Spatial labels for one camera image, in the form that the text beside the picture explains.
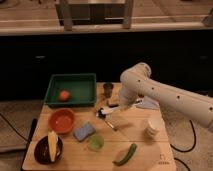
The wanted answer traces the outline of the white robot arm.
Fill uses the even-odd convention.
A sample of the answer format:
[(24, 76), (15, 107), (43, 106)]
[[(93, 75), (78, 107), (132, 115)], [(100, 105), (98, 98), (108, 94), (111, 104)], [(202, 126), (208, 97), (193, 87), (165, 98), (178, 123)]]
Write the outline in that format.
[(129, 108), (139, 95), (145, 95), (185, 114), (213, 133), (213, 98), (154, 81), (150, 76), (151, 68), (142, 62), (122, 72), (121, 108)]

